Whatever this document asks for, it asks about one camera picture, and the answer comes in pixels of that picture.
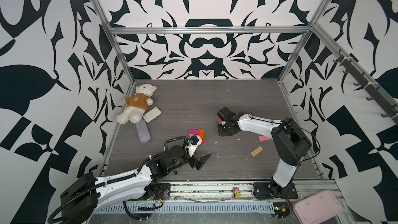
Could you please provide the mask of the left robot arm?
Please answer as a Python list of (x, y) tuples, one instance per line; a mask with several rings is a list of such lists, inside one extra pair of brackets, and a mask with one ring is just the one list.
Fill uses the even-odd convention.
[(175, 145), (145, 159), (134, 170), (113, 176), (87, 173), (60, 195), (61, 206), (48, 217), (50, 224), (82, 224), (92, 214), (114, 203), (151, 198), (156, 186), (169, 174), (188, 164), (200, 170), (211, 155), (196, 158), (196, 145)]

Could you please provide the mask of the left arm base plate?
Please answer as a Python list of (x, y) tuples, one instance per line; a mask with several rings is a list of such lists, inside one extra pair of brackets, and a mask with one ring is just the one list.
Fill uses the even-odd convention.
[(171, 184), (151, 184), (144, 188), (144, 195), (139, 200), (168, 200), (170, 198)]

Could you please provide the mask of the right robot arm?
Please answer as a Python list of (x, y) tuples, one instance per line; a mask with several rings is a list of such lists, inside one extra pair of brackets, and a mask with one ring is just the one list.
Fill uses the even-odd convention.
[(312, 147), (303, 128), (292, 118), (270, 120), (244, 112), (234, 113), (227, 107), (219, 110), (217, 116), (221, 119), (218, 124), (220, 136), (233, 136), (245, 131), (273, 140), (280, 160), (271, 186), (282, 190), (291, 184), (298, 166)]

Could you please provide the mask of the orange block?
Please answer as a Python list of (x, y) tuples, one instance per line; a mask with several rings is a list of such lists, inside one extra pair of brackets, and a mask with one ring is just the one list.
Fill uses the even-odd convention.
[(201, 139), (202, 139), (202, 145), (205, 145), (205, 130), (204, 129), (199, 129), (199, 134), (200, 134), (200, 137), (201, 137)]

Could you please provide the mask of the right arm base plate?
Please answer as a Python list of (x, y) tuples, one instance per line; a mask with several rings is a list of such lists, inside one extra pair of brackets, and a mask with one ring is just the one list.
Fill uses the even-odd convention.
[(254, 183), (253, 195), (259, 200), (268, 199), (293, 199), (299, 198), (294, 183), (289, 183), (286, 187), (281, 187), (275, 182)]

